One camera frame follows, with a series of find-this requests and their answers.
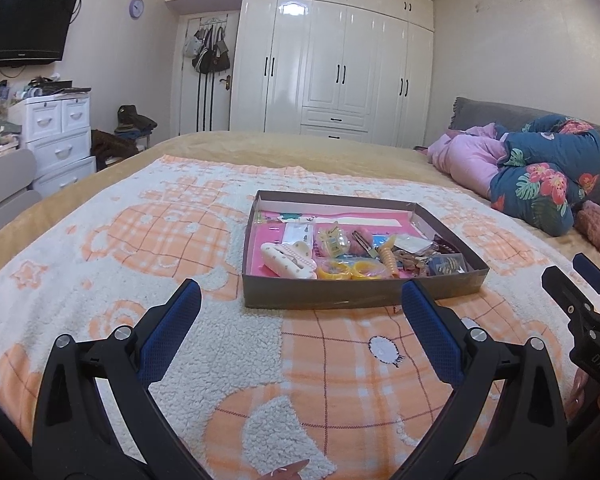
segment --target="box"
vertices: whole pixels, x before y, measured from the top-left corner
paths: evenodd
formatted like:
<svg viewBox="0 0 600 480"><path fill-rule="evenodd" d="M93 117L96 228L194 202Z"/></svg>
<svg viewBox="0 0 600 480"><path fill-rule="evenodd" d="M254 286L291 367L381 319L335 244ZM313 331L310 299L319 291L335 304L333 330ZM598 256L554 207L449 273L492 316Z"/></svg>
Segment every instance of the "box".
<svg viewBox="0 0 600 480"><path fill-rule="evenodd" d="M432 239L438 234L462 253L469 268L461 274L414 278L419 280L435 300L475 294L480 290L489 272L489 267L480 256L417 203L352 196L259 191L251 208L242 258L244 301L248 308L311 310L393 306L401 304L402 286L410 279L293 280L273 277L273 273L271 276L258 275L254 268L261 267L252 267L252 264L255 266L258 261L262 241L258 227L269 225L259 224L258 218L272 213L308 216L366 214L387 220L395 216L408 218L408 221L427 238Z"/></svg>

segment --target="orange and white blanket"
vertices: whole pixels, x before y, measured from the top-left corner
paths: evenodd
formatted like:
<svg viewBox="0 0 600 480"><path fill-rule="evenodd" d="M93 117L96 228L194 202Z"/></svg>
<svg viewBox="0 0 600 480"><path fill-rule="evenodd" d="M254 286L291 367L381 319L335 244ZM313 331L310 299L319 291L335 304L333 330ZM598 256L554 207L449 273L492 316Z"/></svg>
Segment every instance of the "orange and white blanket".
<svg viewBox="0 0 600 480"><path fill-rule="evenodd" d="M540 336L568 391L573 339L541 288L542 270L557 264L586 295L596 294L563 256L512 219L442 187L165 156L99 193L0 271L0 405L29 440L58 335L104 338L193 278L203 289L202 311L150 391L215 479L253 480L307 458L303 480L386 480L395 472L450 389L399 307L244 308L238 270L260 189L419 202L491 267L479 294L441 303L497 340ZM500 387L466 455L477 450ZM139 458L110 391L101 391L123 449Z"/></svg>

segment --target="screw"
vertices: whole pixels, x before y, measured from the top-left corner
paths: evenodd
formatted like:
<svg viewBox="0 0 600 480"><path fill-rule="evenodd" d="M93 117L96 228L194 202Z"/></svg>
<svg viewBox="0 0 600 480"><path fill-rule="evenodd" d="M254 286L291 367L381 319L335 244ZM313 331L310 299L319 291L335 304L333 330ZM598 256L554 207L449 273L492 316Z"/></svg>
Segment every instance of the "screw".
<svg viewBox="0 0 600 480"><path fill-rule="evenodd" d="M71 342L71 338L67 334L61 335L58 339L56 339L56 346L58 348L64 348Z"/></svg>
<svg viewBox="0 0 600 480"><path fill-rule="evenodd" d="M131 335L131 328L128 326L121 326L120 328L117 328L114 333L115 338L120 341L124 341L125 339L128 339L130 335Z"/></svg>
<svg viewBox="0 0 600 480"><path fill-rule="evenodd" d="M474 328L469 334L471 335L471 339L474 339L475 341L481 342L487 340L487 333L481 328Z"/></svg>
<svg viewBox="0 0 600 480"><path fill-rule="evenodd" d="M544 350L544 341L539 337L531 338L531 346L536 350Z"/></svg>

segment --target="television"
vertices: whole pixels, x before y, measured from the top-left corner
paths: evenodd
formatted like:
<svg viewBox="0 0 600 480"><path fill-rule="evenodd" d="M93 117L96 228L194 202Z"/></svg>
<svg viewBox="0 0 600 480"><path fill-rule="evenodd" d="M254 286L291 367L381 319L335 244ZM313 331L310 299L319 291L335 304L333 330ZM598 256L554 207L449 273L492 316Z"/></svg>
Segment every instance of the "television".
<svg viewBox="0 0 600 480"><path fill-rule="evenodd" d="M0 0L0 67L60 61L77 0Z"/></svg>

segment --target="wall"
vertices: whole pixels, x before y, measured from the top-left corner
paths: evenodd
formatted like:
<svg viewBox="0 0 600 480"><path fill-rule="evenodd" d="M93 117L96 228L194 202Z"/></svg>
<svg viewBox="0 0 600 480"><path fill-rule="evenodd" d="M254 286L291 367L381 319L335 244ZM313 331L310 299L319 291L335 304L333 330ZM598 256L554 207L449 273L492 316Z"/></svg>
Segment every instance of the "wall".
<svg viewBox="0 0 600 480"><path fill-rule="evenodd" d="M600 0L436 0L428 143L457 96L600 124Z"/></svg>
<svg viewBox="0 0 600 480"><path fill-rule="evenodd" d="M135 104L158 123L152 143L170 136L171 71L178 26L164 0L144 0L144 15L134 21L131 0L82 0L70 26L64 59L27 68L17 81L53 72L90 86L91 127L113 133L118 107ZM9 75L20 69L3 69Z"/></svg>

